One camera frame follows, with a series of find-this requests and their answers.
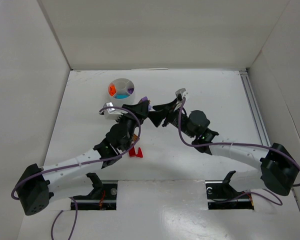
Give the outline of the purple brown lego assembly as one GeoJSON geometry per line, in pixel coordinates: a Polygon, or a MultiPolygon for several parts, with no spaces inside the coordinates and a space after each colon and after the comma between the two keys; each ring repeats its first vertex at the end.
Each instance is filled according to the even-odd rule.
{"type": "Polygon", "coordinates": [[[143,103],[143,102],[147,102],[148,103],[148,110],[149,111],[152,110],[151,101],[148,99],[147,96],[141,98],[138,103],[140,104],[140,103],[143,103]]]}

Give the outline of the purple oval lego plate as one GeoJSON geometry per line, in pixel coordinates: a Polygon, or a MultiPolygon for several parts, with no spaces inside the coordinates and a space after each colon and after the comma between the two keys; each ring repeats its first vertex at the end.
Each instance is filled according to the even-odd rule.
{"type": "Polygon", "coordinates": [[[127,89],[127,93],[129,94],[129,95],[132,95],[133,93],[134,93],[134,87],[129,87],[128,89],[127,89]]]}

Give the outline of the long teal lego brick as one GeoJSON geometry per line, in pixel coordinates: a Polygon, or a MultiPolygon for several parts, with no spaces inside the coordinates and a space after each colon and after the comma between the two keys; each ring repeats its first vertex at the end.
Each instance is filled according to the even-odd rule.
{"type": "Polygon", "coordinates": [[[128,98],[128,97],[129,97],[129,95],[127,95],[127,94],[117,94],[117,95],[115,96],[115,98],[116,98],[116,99],[119,99],[119,100],[126,99],[126,98],[128,98]]]}

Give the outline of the orange lego brick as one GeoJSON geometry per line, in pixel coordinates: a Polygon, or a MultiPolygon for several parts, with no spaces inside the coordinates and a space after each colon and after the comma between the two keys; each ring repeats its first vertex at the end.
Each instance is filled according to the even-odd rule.
{"type": "Polygon", "coordinates": [[[108,93],[111,97],[113,97],[116,93],[117,93],[117,90],[116,90],[116,87],[114,84],[110,84],[109,87],[108,87],[108,93]]]}

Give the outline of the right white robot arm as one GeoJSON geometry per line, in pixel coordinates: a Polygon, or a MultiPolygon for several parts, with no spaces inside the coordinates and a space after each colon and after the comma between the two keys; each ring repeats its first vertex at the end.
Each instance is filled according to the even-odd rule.
{"type": "Polygon", "coordinates": [[[232,170],[222,181],[237,192],[266,188],[280,196],[290,193],[300,167],[283,145],[274,143],[267,147],[225,139],[209,129],[210,121],[203,111],[194,110],[186,115],[183,105],[184,102],[177,99],[156,105],[148,118],[156,127],[172,124],[180,134],[193,138],[189,146],[200,153],[229,158],[252,167],[252,170],[243,172],[232,170]]]}

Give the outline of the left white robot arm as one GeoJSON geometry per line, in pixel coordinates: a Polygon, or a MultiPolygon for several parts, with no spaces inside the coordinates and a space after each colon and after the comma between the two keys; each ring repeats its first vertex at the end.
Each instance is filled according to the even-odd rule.
{"type": "Polygon", "coordinates": [[[53,201],[80,195],[77,188],[86,179],[92,185],[89,194],[98,193],[103,184],[97,171],[113,165],[134,147],[133,135],[148,117],[149,101],[121,107],[106,103],[99,114],[116,121],[100,143],[63,162],[43,167],[35,163],[24,170],[11,197],[20,202],[26,216],[41,212],[53,201]]]}

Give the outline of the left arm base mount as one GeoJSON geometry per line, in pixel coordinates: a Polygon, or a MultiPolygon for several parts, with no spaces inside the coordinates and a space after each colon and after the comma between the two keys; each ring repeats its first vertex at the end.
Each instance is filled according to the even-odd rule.
{"type": "Polygon", "coordinates": [[[96,173],[88,173],[88,186],[92,187],[88,193],[75,195],[78,210],[115,211],[117,209],[118,181],[101,181],[96,173]]]}

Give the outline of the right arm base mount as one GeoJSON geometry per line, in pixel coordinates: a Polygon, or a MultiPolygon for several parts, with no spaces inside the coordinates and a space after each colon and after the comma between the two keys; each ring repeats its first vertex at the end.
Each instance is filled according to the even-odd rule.
{"type": "Polygon", "coordinates": [[[230,186],[235,171],[230,171],[223,180],[207,180],[205,182],[207,206],[209,210],[254,210],[250,194],[235,197],[244,193],[230,186]]]}

